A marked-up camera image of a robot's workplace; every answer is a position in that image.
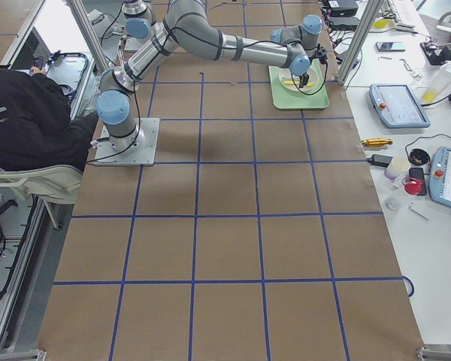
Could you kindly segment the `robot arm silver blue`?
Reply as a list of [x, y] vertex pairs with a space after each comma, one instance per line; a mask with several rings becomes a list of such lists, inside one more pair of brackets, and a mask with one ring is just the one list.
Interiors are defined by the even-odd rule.
[[130, 95], [143, 74], [158, 66], [178, 47], [200, 59], [227, 59], [287, 68], [306, 75], [322, 31], [321, 17], [307, 15], [299, 25], [276, 29], [268, 41], [227, 35], [209, 24], [200, 1], [174, 1], [160, 23], [133, 19], [136, 38], [146, 42], [123, 65], [105, 71], [100, 80], [96, 112], [108, 131], [114, 153], [125, 153], [138, 141], [139, 127], [130, 115]]
[[128, 35], [146, 41], [129, 65], [161, 62], [178, 47], [201, 59], [272, 65], [299, 75], [315, 59], [328, 62], [327, 50], [319, 44], [322, 18], [316, 14], [296, 26], [273, 30], [268, 40], [256, 40], [212, 27], [201, 1], [173, 1], [161, 22], [153, 15], [151, 1], [124, 1], [123, 13]]

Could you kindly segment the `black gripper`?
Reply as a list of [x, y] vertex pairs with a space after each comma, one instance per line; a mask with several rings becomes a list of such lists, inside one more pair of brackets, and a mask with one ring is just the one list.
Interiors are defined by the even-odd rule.
[[317, 59], [318, 62], [327, 62], [328, 61], [327, 50], [323, 46], [318, 44], [316, 46], [316, 49], [314, 50], [313, 59]]
[[307, 85], [310, 79], [310, 75], [308, 73], [305, 73], [303, 75], [299, 76], [299, 84], [300, 85]]

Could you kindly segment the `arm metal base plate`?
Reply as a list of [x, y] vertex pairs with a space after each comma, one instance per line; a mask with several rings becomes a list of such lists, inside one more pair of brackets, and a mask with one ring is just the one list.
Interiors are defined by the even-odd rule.
[[123, 50], [126, 53], [135, 53], [144, 45], [144, 42], [144, 39], [127, 37], [125, 44], [123, 45]]
[[109, 135], [102, 126], [101, 138], [95, 140], [95, 156], [90, 161], [96, 166], [153, 166], [159, 135], [160, 119], [155, 117], [134, 118], [135, 132], [125, 138]]

